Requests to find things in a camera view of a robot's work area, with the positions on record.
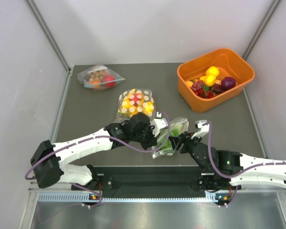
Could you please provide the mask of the fake green lettuce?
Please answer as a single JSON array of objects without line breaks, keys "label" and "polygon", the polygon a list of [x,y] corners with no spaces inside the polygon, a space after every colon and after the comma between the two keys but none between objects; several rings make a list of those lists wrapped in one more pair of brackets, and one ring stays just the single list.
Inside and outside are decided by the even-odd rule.
[{"label": "fake green lettuce", "polygon": [[[170,131],[170,136],[177,137],[178,135],[180,135],[181,132],[182,132],[182,130],[180,127],[174,127]],[[167,137],[167,133],[168,133],[167,129],[161,132],[161,134],[158,138],[157,147],[159,147],[163,144],[163,142],[165,141],[165,139]],[[167,150],[170,148],[172,148],[172,144],[171,144],[170,140],[167,140],[167,142],[163,145],[163,147],[161,147],[160,150]]]}]

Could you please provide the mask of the polka dot bag with fruit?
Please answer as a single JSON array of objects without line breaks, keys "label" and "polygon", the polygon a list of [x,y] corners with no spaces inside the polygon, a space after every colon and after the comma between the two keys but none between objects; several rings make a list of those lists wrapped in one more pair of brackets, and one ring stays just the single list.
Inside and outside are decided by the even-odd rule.
[{"label": "polka dot bag with fruit", "polygon": [[152,120],[154,119],[155,111],[152,91],[133,88],[119,95],[115,122],[129,120],[138,113],[143,113]]}]

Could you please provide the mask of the fake red onion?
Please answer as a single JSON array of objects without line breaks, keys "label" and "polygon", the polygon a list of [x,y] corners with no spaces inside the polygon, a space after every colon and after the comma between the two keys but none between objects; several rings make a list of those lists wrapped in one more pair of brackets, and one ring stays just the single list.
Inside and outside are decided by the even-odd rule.
[{"label": "fake red onion", "polygon": [[224,90],[230,90],[236,86],[236,80],[233,77],[225,77],[221,81],[221,87]]}]

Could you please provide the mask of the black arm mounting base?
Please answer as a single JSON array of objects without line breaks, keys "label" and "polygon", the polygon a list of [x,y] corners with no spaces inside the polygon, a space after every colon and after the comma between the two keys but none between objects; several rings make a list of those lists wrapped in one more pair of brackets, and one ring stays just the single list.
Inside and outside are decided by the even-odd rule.
[{"label": "black arm mounting base", "polygon": [[227,179],[207,175],[198,166],[95,167],[98,178],[85,185],[106,197],[195,196],[204,191],[228,190]]}]

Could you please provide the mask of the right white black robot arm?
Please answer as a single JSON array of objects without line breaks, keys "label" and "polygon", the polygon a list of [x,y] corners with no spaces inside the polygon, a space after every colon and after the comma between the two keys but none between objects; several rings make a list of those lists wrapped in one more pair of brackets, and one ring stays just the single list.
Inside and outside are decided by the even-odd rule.
[{"label": "right white black robot arm", "polygon": [[189,154],[201,169],[200,182],[206,189],[228,185],[274,186],[286,189],[286,160],[248,156],[244,153],[217,150],[201,143],[194,134],[182,133],[169,140],[174,150]]}]

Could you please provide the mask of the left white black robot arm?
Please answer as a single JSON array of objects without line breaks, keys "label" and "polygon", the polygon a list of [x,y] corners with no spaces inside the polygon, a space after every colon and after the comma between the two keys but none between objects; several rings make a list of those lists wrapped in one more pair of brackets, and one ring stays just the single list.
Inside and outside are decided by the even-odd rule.
[{"label": "left white black robot arm", "polygon": [[134,115],[121,123],[111,123],[90,135],[62,143],[43,141],[38,146],[31,166],[39,188],[48,188],[56,183],[76,183],[94,189],[98,175],[91,165],[75,166],[73,161],[88,155],[128,145],[141,144],[141,151],[157,144],[160,129],[166,126],[162,119],[150,120],[143,113]]}]

